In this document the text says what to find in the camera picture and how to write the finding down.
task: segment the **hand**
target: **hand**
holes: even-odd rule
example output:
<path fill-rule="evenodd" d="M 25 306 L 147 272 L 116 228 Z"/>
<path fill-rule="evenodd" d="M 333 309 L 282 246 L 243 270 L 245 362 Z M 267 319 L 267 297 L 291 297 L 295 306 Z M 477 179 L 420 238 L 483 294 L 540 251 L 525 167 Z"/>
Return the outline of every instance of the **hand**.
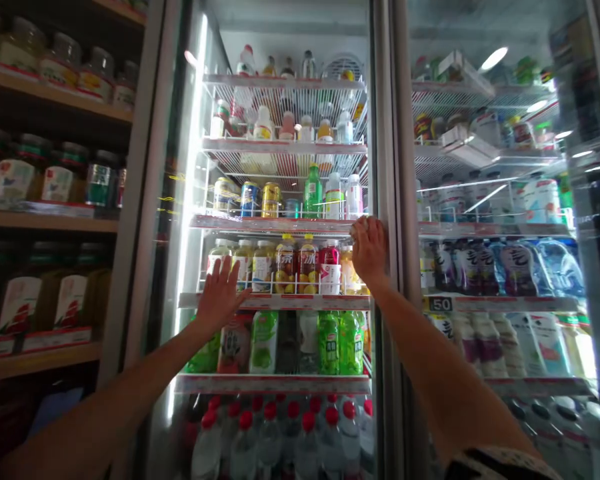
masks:
<path fill-rule="evenodd" d="M 205 289 L 195 315 L 196 320 L 203 319 L 209 327 L 213 328 L 212 333 L 220 330 L 233 318 L 235 311 L 251 293 L 251 289 L 244 289 L 236 297 L 235 286 L 238 282 L 240 261 L 236 261 L 231 269 L 231 257 L 224 257 L 222 268 L 220 265 L 220 260 L 216 260 L 213 273 L 207 274 Z"/>
<path fill-rule="evenodd" d="M 353 268 L 369 290 L 387 280 L 387 237 L 380 220 L 360 217 L 353 224 Z"/>

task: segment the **wooden shelf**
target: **wooden shelf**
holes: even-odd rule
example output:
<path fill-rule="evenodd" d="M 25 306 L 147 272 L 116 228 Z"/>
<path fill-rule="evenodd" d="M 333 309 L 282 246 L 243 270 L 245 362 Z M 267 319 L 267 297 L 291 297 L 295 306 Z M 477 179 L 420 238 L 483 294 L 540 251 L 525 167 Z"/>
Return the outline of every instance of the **wooden shelf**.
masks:
<path fill-rule="evenodd" d="M 100 359 L 100 342 L 0 359 L 0 380 Z"/>
<path fill-rule="evenodd" d="M 133 121 L 133 112 L 116 109 L 111 105 L 98 103 L 94 100 L 83 98 L 70 92 L 55 89 L 7 73 L 0 72 L 0 88 L 17 91 L 25 95 L 30 95 L 53 103 L 59 103 L 120 122 L 131 123 Z"/>
<path fill-rule="evenodd" d="M 147 18 L 141 13 L 136 12 L 128 5 L 125 5 L 121 1 L 116 0 L 92 0 L 94 3 L 100 5 L 102 8 L 111 10 L 116 15 L 126 18 L 129 21 L 142 25 L 143 27 L 147 23 Z"/>
<path fill-rule="evenodd" d="M 0 227 L 102 233 L 118 232 L 118 222 L 116 220 L 65 217 L 62 215 L 40 215 L 37 213 L 9 211 L 0 211 Z"/>

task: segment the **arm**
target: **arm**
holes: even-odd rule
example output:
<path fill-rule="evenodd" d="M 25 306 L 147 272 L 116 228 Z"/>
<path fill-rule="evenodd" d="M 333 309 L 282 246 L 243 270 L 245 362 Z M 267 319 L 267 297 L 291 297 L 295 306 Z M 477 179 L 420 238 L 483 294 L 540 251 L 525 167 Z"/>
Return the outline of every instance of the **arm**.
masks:
<path fill-rule="evenodd" d="M 0 461 L 0 479 L 96 478 L 134 435 L 186 362 L 233 316 L 251 289 L 235 295 L 239 262 L 217 260 L 196 319 L 180 334 L 86 398 Z"/>
<path fill-rule="evenodd" d="M 370 217 L 359 219 L 354 227 L 353 265 L 382 311 L 442 463 L 446 466 L 458 453 L 484 446 L 516 449 L 542 458 L 506 405 L 460 351 L 391 288 L 384 272 L 387 248 L 382 224 Z"/>

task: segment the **refrigerator door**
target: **refrigerator door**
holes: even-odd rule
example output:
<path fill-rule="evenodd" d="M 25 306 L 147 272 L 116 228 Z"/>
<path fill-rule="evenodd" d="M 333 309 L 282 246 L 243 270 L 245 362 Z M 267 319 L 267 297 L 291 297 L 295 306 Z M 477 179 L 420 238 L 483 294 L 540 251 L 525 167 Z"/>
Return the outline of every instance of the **refrigerator door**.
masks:
<path fill-rule="evenodd" d="M 594 3 L 410 0 L 415 176 L 404 190 L 425 313 L 553 468 L 600 479 Z"/>
<path fill-rule="evenodd" d="M 238 288 L 255 292 L 173 379 L 117 477 L 201 473 L 195 459 L 209 454 L 196 440 L 209 409 L 223 430 L 235 427 L 211 449 L 220 452 L 211 472 L 227 475 L 238 415 L 250 411 L 251 428 L 275 431 L 274 408 L 294 436 L 297 411 L 317 405 L 322 435 L 327 408 L 346 423 L 348 401 L 362 447 L 321 468 L 404 477 L 402 373 L 352 268 L 349 234 L 356 218 L 378 215 L 391 258 L 401 258 L 392 8 L 166 0 L 125 368 L 195 321 L 217 258 L 248 265 Z M 404 272 L 391 264 L 400 287 Z M 293 448 L 278 444 L 264 451 L 293 468 Z M 246 458 L 262 470 L 262 455 Z"/>

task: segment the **gold can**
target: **gold can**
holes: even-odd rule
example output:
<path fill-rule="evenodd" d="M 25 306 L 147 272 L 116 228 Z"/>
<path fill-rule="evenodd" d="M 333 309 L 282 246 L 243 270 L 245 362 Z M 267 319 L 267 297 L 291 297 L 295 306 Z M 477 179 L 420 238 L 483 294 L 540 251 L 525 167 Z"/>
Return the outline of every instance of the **gold can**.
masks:
<path fill-rule="evenodd" d="M 280 210 L 280 199 L 282 192 L 280 185 L 275 182 L 265 183 L 262 188 L 262 217 L 263 218 L 278 218 Z"/>

